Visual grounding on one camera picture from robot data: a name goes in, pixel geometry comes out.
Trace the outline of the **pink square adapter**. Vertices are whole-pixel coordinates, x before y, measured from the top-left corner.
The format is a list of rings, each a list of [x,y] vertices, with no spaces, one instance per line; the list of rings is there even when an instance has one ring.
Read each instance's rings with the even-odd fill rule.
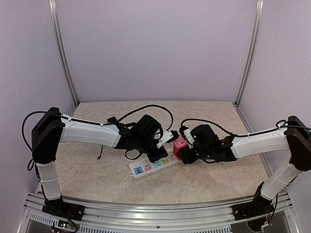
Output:
[[[173,147],[175,149],[182,149],[188,146],[189,145],[187,140],[185,140],[182,135],[180,135],[176,140],[173,141]]]

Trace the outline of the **red cube socket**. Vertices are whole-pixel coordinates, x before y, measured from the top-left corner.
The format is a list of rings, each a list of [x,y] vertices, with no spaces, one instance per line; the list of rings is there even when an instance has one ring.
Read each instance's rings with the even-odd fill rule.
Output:
[[[181,161],[181,158],[179,157],[178,153],[181,149],[183,149],[184,146],[179,146],[179,145],[173,145],[173,154],[177,158],[178,161]]]

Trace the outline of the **white power strip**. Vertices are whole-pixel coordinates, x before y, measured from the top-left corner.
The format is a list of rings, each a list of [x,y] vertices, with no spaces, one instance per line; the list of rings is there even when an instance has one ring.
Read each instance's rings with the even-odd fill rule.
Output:
[[[154,163],[151,163],[148,158],[139,159],[136,162],[130,163],[128,165],[128,175],[134,181],[138,181],[182,163],[182,161],[173,154],[172,149],[167,149],[166,151],[168,156]]]

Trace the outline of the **black charger plug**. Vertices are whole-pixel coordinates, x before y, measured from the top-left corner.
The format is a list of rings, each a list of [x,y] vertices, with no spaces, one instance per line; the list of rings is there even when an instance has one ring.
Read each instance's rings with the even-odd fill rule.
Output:
[[[114,123],[117,122],[117,119],[113,116],[107,119],[107,123]]]

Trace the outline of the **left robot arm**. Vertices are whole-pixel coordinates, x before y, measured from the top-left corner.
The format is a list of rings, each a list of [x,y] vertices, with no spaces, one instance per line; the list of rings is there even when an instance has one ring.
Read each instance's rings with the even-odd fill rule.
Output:
[[[99,123],[71,118],[62,115],[58,108],[50,108],[32,130],[32,157],[49,208],[58,216],[68,211],[67,203],[62,201],[55,167],[59,143],[89,143],[126,152],[137,150],[153,163],[168,155],[155,138],[156,133],[164,135],[161,124],[149,115],[130,124],[115,119]]]

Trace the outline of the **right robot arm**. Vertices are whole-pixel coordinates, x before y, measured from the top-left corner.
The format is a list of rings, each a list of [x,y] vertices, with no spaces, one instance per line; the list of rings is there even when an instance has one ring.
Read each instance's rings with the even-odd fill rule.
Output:
[[[266,181],[259,185],[248,205],[252,215],[258,216],[269,206],[279,192],[299,174],[311,169],[311,129],[298,117],[290,116],[278,121],[273,128],[247,134],[227,131],[220,139],[211,128],[214,122],[200,119],[201,125],[194,129],[180,124],[180,134],[188,147],[178,153],[184,164],[196,160],[205,163],[233,162],[254,154],[272,151],[289,151],[290,157]]]

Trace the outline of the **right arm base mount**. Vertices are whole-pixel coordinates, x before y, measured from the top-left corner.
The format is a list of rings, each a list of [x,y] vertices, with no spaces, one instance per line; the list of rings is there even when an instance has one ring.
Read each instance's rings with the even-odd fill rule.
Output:
[[[254,196],[250,202],[235,204],[232,206],[235,220],[252,218],[274,211],[271,200],[267,200],[262,196]]]

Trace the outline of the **aluminium front rail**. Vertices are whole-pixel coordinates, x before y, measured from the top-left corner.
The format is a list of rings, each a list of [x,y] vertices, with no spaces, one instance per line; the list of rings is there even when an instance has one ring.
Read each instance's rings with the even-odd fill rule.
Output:
[[[232,206],[250,202],[252,197],[237,199],[187,203],[187,204],[129,204],[114,203],[106,201],[85,200],[73,197],[63,197],[65,202],[79,204],[85,207],[82,221],[76,221],[79,229],[82,227],[92,229],[107,229],[121,232],[126,231],[151,231],[151,232],[177,232],[190,230],[203,230],[205,228],[217,228],[238,223],[246,223],[250,219],[235,220]],[[14,232],[26,232],[27,224],[30,222],[31,214],[40,216],[38,220],[47,220],[49,224],[52,219],[60,219],[57,216],[50,216],[43,213],[44,197],[39,191],[38,194],[29,193],[21,214],[17,221]],[[276,212],[271,222],[272,226],[266,228],[266,233],[273,226],[279,224],[276,214],[285,215],[285,230],[290,233],[302,233],[296,213],[286,192],[278,195]]]

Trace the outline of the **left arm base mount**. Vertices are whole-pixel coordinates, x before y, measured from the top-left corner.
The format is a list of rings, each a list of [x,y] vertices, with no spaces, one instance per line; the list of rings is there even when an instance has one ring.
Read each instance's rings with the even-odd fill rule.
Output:
[[[44,213],[76,221],[82,220],[84,210],[85,207],[83,205],[65,202],[62,197],[56,200],[45,198],[42,208]]]

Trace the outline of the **right aluminium frame post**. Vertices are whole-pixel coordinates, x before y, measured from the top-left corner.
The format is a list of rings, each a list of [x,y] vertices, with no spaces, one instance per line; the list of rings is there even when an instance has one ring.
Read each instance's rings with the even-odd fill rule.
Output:
[[[239,108],[241,105],[242,98],[243,98],[243,95],[245,93],[246,85],[247,85],[247,82],[249,79],[249,74],[250,74],[252,63],[254,60],[258,36],[259,36],[259,32],[260,32],[263,6],[264,6],[264,0],[257,0],[256,1],[255,19],[254,19],[253,29],[252,29],[252,33],[251,33],[250,45],[249,45],[249,49],[248,49],[246,63],[245,63],[243,73],[242,73],[242,80],[241,80],[241,83],[240,83],[240,86],[238,89],[236,100],[234,102],[236,108]]]

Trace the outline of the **aluminium frame post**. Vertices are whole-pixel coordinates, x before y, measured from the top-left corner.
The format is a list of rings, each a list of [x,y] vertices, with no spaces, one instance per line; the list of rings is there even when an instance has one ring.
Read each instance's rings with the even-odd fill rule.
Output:
[[[257,0],[256,1],[255,19],[254,19],[253,29],[252,29],[252,33],[251,33],[250,45],[249,45],[249,49],[248,49],[246,63],[245,63],[243,73],[242,73],[242,80],[241,80],[241,83],[240,83],[240,86],[238,89],[236,100],[234,102],[236,108],[239,108],[241,105],[242,98],[243,98],[243,95],[245,93],[246,85],[247,85],[247,82],[249,79],[249,74],[250,74],[252,63],[254,60],[258,36],[259,36],[259,32],[260,32],[263,6],[264,6],[264,0]]]
[[[57,2],[56,0],[49,0],[49,9],[52,19],[52,26],[55,34],[56,44],[57,44],[57,50],[59,53],[60,62],[64,71],[65,80],[69,88],[69,94],[72,99],[72,102],[75,107],[79,105],[79,98],[74,86],[74,82],[70,73],[69,64],[65,52],[65,47],[62,39],[61,34],[61,27],[60,27],[60,21],[58,17],[58,11],[57,11]]]

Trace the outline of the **left aluminium frame post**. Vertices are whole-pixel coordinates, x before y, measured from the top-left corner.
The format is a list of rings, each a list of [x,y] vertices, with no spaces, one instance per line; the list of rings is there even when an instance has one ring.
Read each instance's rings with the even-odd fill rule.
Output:
[[[74,86],[74,82],[70,73],[69,64],[65,52],[65,47],[62,39],[61,34],[61,27],[60,27],[60,21],[58,17],[58,11],[57,11],[57,2],[56,0],[49,0],[49,9],[52,19],[52,26],[55,34],[56,44],[57,44],[57,50],[59,53],[60,62],[64,71],[65,80],[69,88],[69,94],[72,99],[72,102],[75,107],[79,105],[79,98]]]

